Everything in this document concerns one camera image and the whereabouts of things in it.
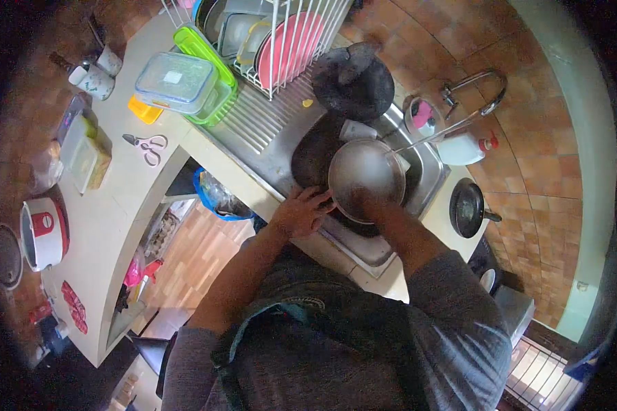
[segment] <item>person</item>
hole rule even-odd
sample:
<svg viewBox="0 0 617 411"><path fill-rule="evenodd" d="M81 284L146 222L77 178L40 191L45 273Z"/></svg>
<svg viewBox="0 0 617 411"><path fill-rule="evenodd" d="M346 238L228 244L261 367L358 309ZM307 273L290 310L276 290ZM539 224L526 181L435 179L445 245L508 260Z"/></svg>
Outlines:
<svg viewBox="0 0 617 411"><path fill-rule="evenodd" d="M334 209L318 191L294 189L214 280L178 332L162 410L493 410L512 347L459 253L358 190L410 304L365 292L288 245Z"/></svg>

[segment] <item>hand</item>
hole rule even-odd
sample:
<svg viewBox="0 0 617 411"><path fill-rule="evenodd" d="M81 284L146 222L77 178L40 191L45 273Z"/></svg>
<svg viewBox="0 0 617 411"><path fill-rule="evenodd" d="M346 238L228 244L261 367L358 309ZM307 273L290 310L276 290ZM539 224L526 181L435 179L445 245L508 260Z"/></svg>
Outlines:
<svg viewBox="0 0 617 411"><path fill-rule="evenodd" d="M302 190L294 187L286 201L276 210L268 225L278 230L288 239L306 237L318 231L327 213L336 208L331 202L324 204L331 198L331 191L317 194L320 187L309 187Z"/></svg>

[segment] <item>dark blue apron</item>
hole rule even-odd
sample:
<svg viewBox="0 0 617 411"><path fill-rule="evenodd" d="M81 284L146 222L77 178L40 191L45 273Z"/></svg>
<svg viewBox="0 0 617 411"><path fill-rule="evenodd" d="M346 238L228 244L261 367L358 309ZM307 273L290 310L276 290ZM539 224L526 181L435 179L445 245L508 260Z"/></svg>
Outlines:
<svg viewBox="0 0 617 411"><path fill-rule="evenodd" d="M358 297L351 302L350 297ZM233 361L238 345L260 319L282 316L330 339L340 342L367 358L377 358L395 367L404 404L411 410L429 410L419 377L420 363L409 328L407 307L401 301L357 290L350 295L337 295L339 304L318 307L311 303L259 301L249 307L240 325L222 335L211 354L222 389L232 410L247 410L234 372Z"/></svg>

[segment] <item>scissors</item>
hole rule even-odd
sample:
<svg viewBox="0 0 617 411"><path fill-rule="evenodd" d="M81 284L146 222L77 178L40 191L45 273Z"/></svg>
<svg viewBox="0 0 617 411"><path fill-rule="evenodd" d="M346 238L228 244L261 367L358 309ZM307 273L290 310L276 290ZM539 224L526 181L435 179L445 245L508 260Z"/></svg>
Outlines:
<svg viewBox="0 0 617 411"><path fill-rule="evenodd" d="M156 167L162 160L156 149L164 150L169 144L167 137L157 135L147 139L140 139L131 134L124 134L123 139L144 152L144 161L151 167Z"/></svg>

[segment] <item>gray t-shirt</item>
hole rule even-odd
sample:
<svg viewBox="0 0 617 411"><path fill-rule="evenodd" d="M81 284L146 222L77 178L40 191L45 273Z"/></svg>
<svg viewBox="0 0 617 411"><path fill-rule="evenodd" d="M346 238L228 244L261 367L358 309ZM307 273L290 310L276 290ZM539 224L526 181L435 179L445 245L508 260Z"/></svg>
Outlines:
<svg viewBox="0 0 617 411"><path fill-rule="evenodd" d="M319 295L321 286L358 288L326 268L286 264L266 276L259 294L301 299ZM409 321L422 364L416 372L426 383L430 409L493 410L512 351L494 300L456 251L414 273L407 288ZM166 368L162 411L228 409L210 361L217 341L207 329L180 329ZM321 333L288 322L270 324L243 341L233 365L252 409L404 407L392 366L361 358Z"/></svg>

